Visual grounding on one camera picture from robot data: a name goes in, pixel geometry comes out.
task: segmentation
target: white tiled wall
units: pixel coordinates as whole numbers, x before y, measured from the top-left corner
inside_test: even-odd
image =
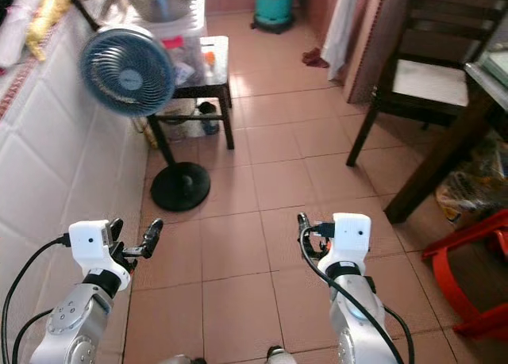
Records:
[[[48,46],[47,61],[0,121],[0,303],[26,259],[73,222],[119,216],[121,238],[127,244],[137,239],[148,147],[129,119],[103,109],[83,87],[77,62],[89,35],[72,10]],[[82,279],[66,248],[38,259],[11,303],[10,342],[25,321],[54,307]],[[115,298],[100,346],[104,362],[121,362],[129,293]],[[32,329],[23,362],[43,328]]]

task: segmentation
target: chair seat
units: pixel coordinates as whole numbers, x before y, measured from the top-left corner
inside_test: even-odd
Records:
[[[400,59],[393,91],[452,105],[468,104],[466,73],[461,69]]]

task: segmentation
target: tiled floor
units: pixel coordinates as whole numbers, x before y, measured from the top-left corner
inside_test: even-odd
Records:
[[[328,290],[306,268],[296,242],[301,211],[311,220],[335,212],[372,218],[368,273],[414,333],[417,363],[506,360],[506,345],[468,342],[452,331],[459,319],[420,260],[421,249],[451,231],[436,202],[427,199],[395,227],[383,213],[441,130],[380,117],[358,166],[346,167],[366,106],[346,104],[325,70],[300,63],[315,45],[303,22],[276,36],[252,31],[250,19],[209,18],[210,34],[230,37],[237,149],[226,149],[223,133],[172,146],[178,160],[209,170],[206,201],[178,215],[158,209],[148,189],[164,162],[150,153],[142,224],[155,217],[168,224],[134,278],[125,364],[156,364],[179,353],[204,355],[210,364],[261,364],[274,344],[301,364],[336,363]],[[471,247],[454,261],[460,275],[473,278],[472,296],[481,287],[472,268],[480,261],[487,267],[489,259],[482,254]],[[476,294],[506,301],[506,278]],[[401,328],[390,317],[386,323],[406,355]]]

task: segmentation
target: electric fan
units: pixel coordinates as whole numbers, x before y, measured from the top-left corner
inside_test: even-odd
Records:
[[[155,113],[175,91],[174,66],[162,44],[135,25],[107,26],[81,53],[80,70],[88,90],[107,108],[127,117],[147,117],[167,167],[150,190],[162,209],[182,212],[210,192],[210,176],[195,163],[177,163]]]

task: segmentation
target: metal bowl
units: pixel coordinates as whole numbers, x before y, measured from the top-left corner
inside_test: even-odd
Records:
[[[191,0],[129,0],[146,21],[175,21],[191,11]]]

